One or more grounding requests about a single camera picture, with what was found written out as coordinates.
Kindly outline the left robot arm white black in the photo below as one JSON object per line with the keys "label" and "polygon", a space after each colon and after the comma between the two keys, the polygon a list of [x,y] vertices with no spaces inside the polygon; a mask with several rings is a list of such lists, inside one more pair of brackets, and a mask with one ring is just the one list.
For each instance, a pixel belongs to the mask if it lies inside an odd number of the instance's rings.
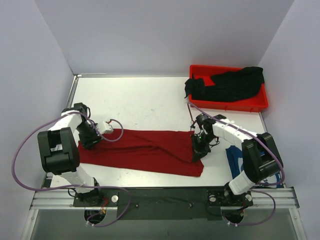
{"label": "left robot arm white black", "polygon": [[74,133],[78,131],[80,145],[91,150],[102,138],[88,123],[90,108],[84,103],[75,103],[66,108],[49,130],[37,134],[42,168],[67,180],[75,190],[75,197],[89,205],[98,206],[103,200],[103,193],[97,188],[97,180],[86,173],[80,166],[80,153]]}

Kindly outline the red t shirt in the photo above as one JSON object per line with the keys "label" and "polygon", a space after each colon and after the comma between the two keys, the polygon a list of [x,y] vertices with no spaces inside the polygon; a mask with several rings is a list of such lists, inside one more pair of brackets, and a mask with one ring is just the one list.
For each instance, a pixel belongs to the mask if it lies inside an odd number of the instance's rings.
{"label": "red t shirt", "polygon": [[80,143],[80,162],[188,177],[200,177],[203,172],[203,163],[192,161],[192,131],[115,129],[110,138],[119,134],[123,134],[120,140],[102,140],[92,149]]}

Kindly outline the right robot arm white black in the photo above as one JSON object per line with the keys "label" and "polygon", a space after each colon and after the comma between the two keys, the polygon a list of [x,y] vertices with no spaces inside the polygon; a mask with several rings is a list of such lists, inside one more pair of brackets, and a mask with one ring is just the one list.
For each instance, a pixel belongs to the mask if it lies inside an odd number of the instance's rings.
{"label": "right robot arm white black", "polygon": [[200,132],[191,135],[192,161],[197,162],[207,156],[214,144],[223,139],[240,150],[243,169],[223,187],[223,202],[235,205],[246,197],[256,185],[265,186],[264,181],[277,173],[284,173],[283,161],[273,139],[268,132],[256,133],[234,124],[219,114],[213,117],[199,114],[191,128],[198,126]]}

